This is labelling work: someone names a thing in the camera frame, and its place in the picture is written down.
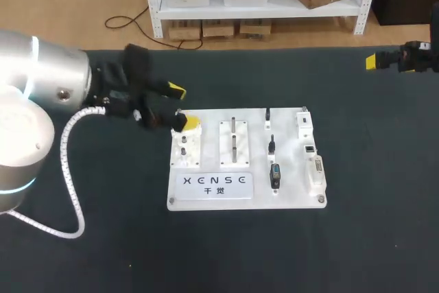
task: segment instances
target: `yellow object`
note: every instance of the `yellow object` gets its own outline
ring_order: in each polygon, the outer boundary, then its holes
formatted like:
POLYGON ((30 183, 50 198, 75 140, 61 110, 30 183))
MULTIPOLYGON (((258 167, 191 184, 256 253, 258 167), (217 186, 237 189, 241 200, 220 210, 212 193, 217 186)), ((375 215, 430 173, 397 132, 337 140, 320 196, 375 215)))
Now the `yellow object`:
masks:
POLYGON ((197 128, 198 124, 201 123, 201 121, 198 117, 186 115, 186 119, 187 119, 187 122, 183 128, 183 131, 193 130, 194 128, 197 128))
POLYGON ((375 70, 377 68, 377 59, 375 54, 366 59, 366 70, 375 70))
POLYGON ((186 90, 185 90, 184 88, 179 87, 179 86, 173 84, 172 82, 169 82, 169 86, 170 86, 172 89, 178 89, 178 90, 180 90, 180 91, 183 91, 183 94, 181 95, 180 99, 184 99, 184 98, 185 98, 185 96, 186 96, 186 90))

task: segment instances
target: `label plate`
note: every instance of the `label plate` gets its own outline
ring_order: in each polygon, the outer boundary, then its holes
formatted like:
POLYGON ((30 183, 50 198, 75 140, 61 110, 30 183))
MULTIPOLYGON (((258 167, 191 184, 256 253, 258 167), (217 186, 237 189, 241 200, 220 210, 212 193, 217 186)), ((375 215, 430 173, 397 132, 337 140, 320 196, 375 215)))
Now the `label plate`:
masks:
POLYGON ((177 200, 251 199, 251 173, 186 173, 176 178, 177 200))

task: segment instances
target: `wooden block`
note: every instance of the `wooden block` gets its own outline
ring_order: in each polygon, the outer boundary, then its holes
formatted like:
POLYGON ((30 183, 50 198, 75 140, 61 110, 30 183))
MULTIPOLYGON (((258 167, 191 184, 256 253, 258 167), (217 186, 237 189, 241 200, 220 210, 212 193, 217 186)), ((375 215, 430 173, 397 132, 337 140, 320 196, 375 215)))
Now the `wooden block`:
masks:
POLYGON ((199 40, 201 23, 199 20, 171 21, 168 34, 170 40, 199 40))
POLYGON ((203 37, 229 37, 235 34, 233 20, 203 20, 203 37))
POLYGON ((270 19, 248 19, 241 20, 239 26, 240 34, 260 34, 262 36, 271 34, 272 20, 270 19))

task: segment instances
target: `wooden floor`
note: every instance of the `wooden floor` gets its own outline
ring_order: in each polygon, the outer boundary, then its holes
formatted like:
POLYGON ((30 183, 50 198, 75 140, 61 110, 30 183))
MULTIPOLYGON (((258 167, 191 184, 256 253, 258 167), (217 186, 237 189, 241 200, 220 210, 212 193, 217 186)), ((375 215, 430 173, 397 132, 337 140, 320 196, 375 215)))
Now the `wooden floor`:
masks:
MULTIPOLYGON (((0 28, 82 49, 121 49, 128 43, 167 49, 146 39, 135 26, 117 31, 104 27, 108 17, 135 16, 146 5, 146 0, 0 0, 0 28)), ((270 40, 207 40, 203 49, 400 45, 409 40, 429 40, 426 25, 380 27, 370 15, 366 33, 353 36, 354 22, 352 18, 282 19, 275 21, 270 40)), ((149 14, 139 23, 152 35, 149 14)), ((185 47, 195 45, 186 43, 185 47)))

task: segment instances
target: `white cable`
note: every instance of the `white cable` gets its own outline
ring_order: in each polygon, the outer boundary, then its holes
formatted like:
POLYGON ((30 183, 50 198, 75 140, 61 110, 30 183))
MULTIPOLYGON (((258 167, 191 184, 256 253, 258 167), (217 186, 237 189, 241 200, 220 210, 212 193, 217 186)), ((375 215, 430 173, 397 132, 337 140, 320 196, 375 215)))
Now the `white cable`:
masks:
POLYGON ((75 233, 63 233, 61 231, 49 228, 48 226, 45 226, 35 220, 29 219, 27 216, 20 214, 16 211, 9 211, 8 214, 30 224, 31 226, 35 226, 36 228, 42 231, 45 231, 47 233, 50 233, 52 235, 61 238, 75 239, 83 234, 85 229, 84 215, 82 214, 80 201, 78 200, 78 196, 76 195, 75 187, 73 186, 73 181, 70 175, 69 160, 67 158, 67 144, 69 142, 70 132, 74 127, 74 125, 81 118, 88 115, 105 115, 105 108, 101 106, 89 107, 89 108, 84 108, 78 111, 76 114, 74 114, 74 116, 70 118, 66 127, 64 127, 64 131, 62 132, 61 135, 61 144, 60 144, 60 159, 61 159, 62 173, 64 174, 64 180, 67 186, 67 190, 69 190, 69 195, 73 203, 73 207, 75 208, 76 216, 78 217, 78 231, 76 231, 75 233))

